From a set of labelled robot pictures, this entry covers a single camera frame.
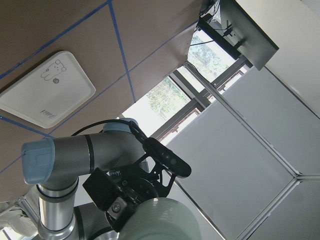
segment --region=metallic cylinder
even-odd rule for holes
[[[60,191],[50,190],[41,185],[37,188],[40,193],[39,209],[42,225],[51,231],[64,229],[73,219],[78,180]]]

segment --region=screw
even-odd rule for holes
[[[112,205],[112,211],[113,211],[115,214],[117,214],[117,213],[120,212],[120,210],[121,210],[121,205],[120,205],[120,203],[115,202],[115,203]]]

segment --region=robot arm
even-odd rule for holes
[[[38,232],[42,239],[70,239],[75,232],[74,200],[81,175],[91,174],[83,187],[123,239],[140,239],[128,238],[126,232],[132,231],[130,226],[134,225],[135,218],[146,214],[143,209],[147,208],[151,213],[152,210],[164,210],[167,205],[167,209],[171,209],[168,216],[175,212],[172,206],[177,210],[184,207],[180,208],[178,202],[165,197],[176,176],[190,175],[190,166],[154,138],[147,138],[133,121],[110,122],[101,133],[44,139],[23,145],[25,182],[37,184],[39,192]],[[151,172],[143,165],[147,157],[155,161]],[[172,174],[168,186],[162,184],[162,170]],[[192,214],[188,219],[195,221]],[[170,225],[169,219],[162,223]],[[144,233],[148,232],[146,229],[153,228],[145,226]]]

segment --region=white plastic lid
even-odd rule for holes
[[[3,91],[0,109],[48,129],[95,92],[72,53],[60,51]]]

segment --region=bear drawing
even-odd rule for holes
[[[54,76],[59,75],[60,73],[64,72],[66,67],[62,64],[62,62],[58,59],[54,63],[52,63],[42,74],[41,78],[48,81],[53,79]]]

